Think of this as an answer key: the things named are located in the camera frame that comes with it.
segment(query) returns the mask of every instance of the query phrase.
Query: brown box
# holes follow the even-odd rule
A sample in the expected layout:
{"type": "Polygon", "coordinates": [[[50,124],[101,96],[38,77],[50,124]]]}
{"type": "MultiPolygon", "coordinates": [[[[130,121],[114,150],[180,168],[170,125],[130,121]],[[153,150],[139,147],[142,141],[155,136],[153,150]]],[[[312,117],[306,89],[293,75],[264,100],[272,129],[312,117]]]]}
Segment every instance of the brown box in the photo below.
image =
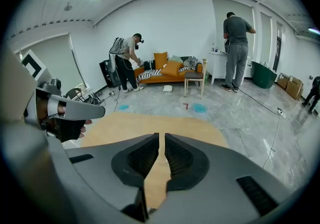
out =
{"type": "Polygon", "coordinates": [[[304,84],[302,83],[301,80],[298,80],[297,78],[294,78],[294,77],[290,77],[285,91],[290,96],[292,96],[293,99],[299,100],[304,88],[303,86],[304,84]]]}
{"type": "Polygon", "coordinates": [[[288,84],[289,79],[290,79],[290,76],[281,73],[277,83],[280,87],[282,87],[285,90],[287,88],[286,86],[288,84]]]}

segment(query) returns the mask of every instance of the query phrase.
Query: green bin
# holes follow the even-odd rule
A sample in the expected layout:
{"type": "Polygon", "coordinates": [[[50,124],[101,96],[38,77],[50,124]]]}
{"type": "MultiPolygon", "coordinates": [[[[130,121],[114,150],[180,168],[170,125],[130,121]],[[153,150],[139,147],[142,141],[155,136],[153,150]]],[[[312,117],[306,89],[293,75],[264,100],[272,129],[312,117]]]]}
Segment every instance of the green bin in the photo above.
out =
{"type": "Polygon", "coordinates": [[[271,88],[277,78],[277,74],[260,63],[252,62],[254,73],[253,82],[261,88],[271,88]]]}

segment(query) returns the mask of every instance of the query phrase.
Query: fluorescent light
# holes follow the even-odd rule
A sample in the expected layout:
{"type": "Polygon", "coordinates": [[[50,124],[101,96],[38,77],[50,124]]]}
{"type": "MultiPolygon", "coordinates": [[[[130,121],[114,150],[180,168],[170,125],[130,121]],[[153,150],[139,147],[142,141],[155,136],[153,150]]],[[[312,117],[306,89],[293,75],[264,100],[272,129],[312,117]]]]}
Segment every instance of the fluorescent light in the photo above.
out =
{"type": "Polygon", "coordinates": [[[316,34],[320,35],[320,31],[319,30],[316,30],[316,29],[313,29],[313,28],[309,28],[308,30],[313,32],[313,33],[316,33],[316,34]]]}

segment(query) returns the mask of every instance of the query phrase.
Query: sofa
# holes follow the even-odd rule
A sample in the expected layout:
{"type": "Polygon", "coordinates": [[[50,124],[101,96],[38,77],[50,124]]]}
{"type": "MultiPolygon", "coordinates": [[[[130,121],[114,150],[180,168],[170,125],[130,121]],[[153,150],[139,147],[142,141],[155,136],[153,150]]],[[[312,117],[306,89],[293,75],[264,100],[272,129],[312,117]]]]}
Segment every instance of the sofa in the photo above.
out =
{"type": "MultiPolygon", "coordinates": [[[[181,57],[182,61],[185,61],[188,59],[189,56],[181,57]]],[[[140,67],[134,70],[134,77],[135,79],[137,76],[141,73],[143,73],[145,70],[145,67],[140,67]]],[[[197,72],[202,72],[202,64],[198,63],[196,65],[197,72]]],[[[178,73],[177,77],[168,76],[168,75],[162,75],[162,76],[154,76],[148,79],[140,80],[139,83],[141,84],[148,84],[148,83],[163,83],[163,82],[184,82],[185,81],[185,73],[186,72],[195,72],[194,70],[186,70],[178,73]]]]}

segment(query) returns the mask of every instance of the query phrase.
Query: gray marble floor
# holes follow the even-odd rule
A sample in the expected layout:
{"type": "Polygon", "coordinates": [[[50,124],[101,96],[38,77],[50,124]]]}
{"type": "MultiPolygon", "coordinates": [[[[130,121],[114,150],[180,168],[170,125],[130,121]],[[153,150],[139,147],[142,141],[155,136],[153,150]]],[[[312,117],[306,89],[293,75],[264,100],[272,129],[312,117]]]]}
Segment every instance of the gray marble floor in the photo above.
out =
{"type": "MultiPolygon", "coordinates": [[[[302,186],[310,171],[298,138],[314,123],[319,125],[319,117],[308,114],[307,109],[302,109],[298,101],[276,84],[271,89],[262,89],[245,80],[241,90],[274,112],[277,112],[277,107],[281,108],[286,118],[273,114],[240,91],[234,93],[222,90],[221,83],[222,81],[215,81],[211,85],[208,82],[202,99],[199,98],[200,91],[194,83],[190,83],[186,98],[183,97],[183,83],[172,83],[173,92],[163,92],[164,84],[146,85],[142,91],[127,94],[121,90],[117,107],[117,88],[106,89],[101,99],[106,98],[113,90],[116,93],[105,101],[106,115],[116,107],[115,111],[206,120],[220,129],[231,149],[247,156],[261,167],[264,166],[291,191],[302,186]],[[189,104],[188,110],[183,103],[189,104]],[[203,104],[206,112],[195,112],[195,104],[203,104]],[[120,110],[122,105],[128,105],[128,108],[120,110]]],[[[64,146],[79,147],[81,142],[82,139],[70,141],[64,146]]]]}

